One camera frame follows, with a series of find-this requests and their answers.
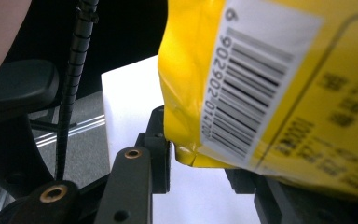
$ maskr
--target black plastic part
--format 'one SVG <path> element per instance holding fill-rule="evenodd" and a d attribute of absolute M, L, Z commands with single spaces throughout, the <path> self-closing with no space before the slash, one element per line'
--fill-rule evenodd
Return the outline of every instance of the black plastic part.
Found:
<path fill-rule="evenodd" d="M 227 178 L 237 194 L 254 194 L 254 173 L 242 169 L 226 169 Z"/>
<path fill-rule="evenodd" d="M 50 62 L 4 63 L 0 67 L 0 122 L 50 104 L 58 82 L 57 70 Z"/>
<path fill-rule="evenodd" d="M 358 223 L 358 203 L 287 186 L 241 169 L 226 173 L 237 193 L 255 194 L 255 208 L 263 224 Z"/>
<path fill-rule="evenodd" d="M 42 200 L 43 198 L 51 199 L 54 197 L 57 198 L 57 201 L 46 202 Z M 78 199 L 79 192 L 73 182 L 52 181 L 35 190 L 10 223 L 76 223 L 80 214 Z"/>
<path fill-rule="evenodd" d="M 53 132 L 56 133 L 58 131 L 58 125 L 51 123 L 51 122 L 45 122 L 45 121 L 39 121 L 39 120 L 31 120 L 31 128 L 33 130 L 39 130 L 44 132 Z M 71 123 L 69 125 L 69 128 L 74 128 L 77 125 L 77 123 Z"/>
<path fill-rule="evenodd" d="M 11 219 L 16 215 L 16 213 L 21 209 L 22 205 L 25 203 L 28 197 L 20 198 L 13 203 L 8 204 L 0 212 L 0 224 L 10 223 Z"/>
<path fill-rule="evenodd" d="M 152 111 L 146 133 L 140 133 L 137 147 L 150 151 L 153 193 L 164 194 L 170 191 L 171 151 L 170 144 L 164 137 L 164 106 Z"/>
<path fill-rule="evenodd" d="M 82 212 L 78 224 L 94 222 L 108 178 L 109 175 L 105 175 L 80 190 L 79 205 Z"/>
<path fill-rule="evenodd" d="M 66 164 L 66 149 L 68 142 L 69 125 L 72 117 L 72 105 L 80 82 L 83 64 L 86 61 L 87 49 L 93 27 L 93 20 L 85 20 L 85 16 L 96 16 L 98 0 L 80 0 L 77 5 L 75 28 L 71 42 L 66 79 L 62 90 L 62 101 L 59 112 L 55 179 L 62 180 Z"/>
<path fill-rule="evenodd" d="M 0 187 L 14 198 L 53 178 L 34 142 L 26 115 L 0 123 Z"/>
<path fill-rule="evenodd" d="M 151 223 L 150 153 L 143 147 L 118 152 L 95 219 L 97 224 Z"/>

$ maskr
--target barcode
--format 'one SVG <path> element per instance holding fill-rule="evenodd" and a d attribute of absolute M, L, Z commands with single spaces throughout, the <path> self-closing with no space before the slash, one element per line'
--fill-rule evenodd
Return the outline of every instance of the barcode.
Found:
<path fill-rule="evenodd" d="M 227 29 L 232 47 L 209 139 L 245 158 L 285 77 L 293 55 Z"/>
<path fill-rule="evenodd" d="M 258 160 L 253 154 L 264 153 L 261 141 L 270 144 L 270 121 L 288 104 L 283 95 L 322 22 L 270 1 L 226 2 L 203 98 L 201 153 L 242 168 Z"/>

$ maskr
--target black cable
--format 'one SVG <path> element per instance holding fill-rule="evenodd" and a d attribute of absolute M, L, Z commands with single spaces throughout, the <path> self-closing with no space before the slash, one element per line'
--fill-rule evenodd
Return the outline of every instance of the black cable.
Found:
<path fill-rule="evenodd" d="M 66 78 L 62 88 L 62 99 L 58 120 L 55 179 L 62 180 L 65 171 L 66 149 L 68 145 L 69 124 L 77 87 L 83 73 L 87 50 L 90 44 L 92 27 L 98 22 L 96 13 L 99 0 L 80 0 L 76 7 L 76 21 L 72 36 Z"/>

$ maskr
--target white surface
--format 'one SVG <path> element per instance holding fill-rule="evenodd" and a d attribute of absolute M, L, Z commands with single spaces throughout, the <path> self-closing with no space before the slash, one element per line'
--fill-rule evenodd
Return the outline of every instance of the white surface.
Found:
<path fill-rule="evenodd" d="M 163 105 L 157 57 L 102 75 L 109 160 L 135 144 L 151 111 Z M 184 166 L 172 158 L 171 191 L 153 195 L 155 224 L 260 223 L 254 195 L 237 195 L 221 169 Z"/>

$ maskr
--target screw hole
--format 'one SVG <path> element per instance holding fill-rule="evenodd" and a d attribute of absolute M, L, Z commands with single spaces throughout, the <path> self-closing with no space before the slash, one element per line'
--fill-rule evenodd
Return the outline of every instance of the screw hole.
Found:
<path fill-rule="evenodd" d="M 62 191 L 60 189 L 54 189 L 54 190 L 52 190 L 51 192 L 48 193 L 48 196 L 50 198 L 54 198 L 54 197 L 59 196 L 61 194 L 61 192 Z"/>
<path fill-rule="evenodd" d="M 128 211 L 118 211 L 114 215 L 114 220 L 116 222 L 123 222 L 127 219 L 129 219 L 130 213 Z"/>
<path fill-rule="evenodd" d="M 136 159 L 142 155 L 142 151 L 133 149 L 128 152 L 126 152 L 125 157 L 128 159 Z"/>

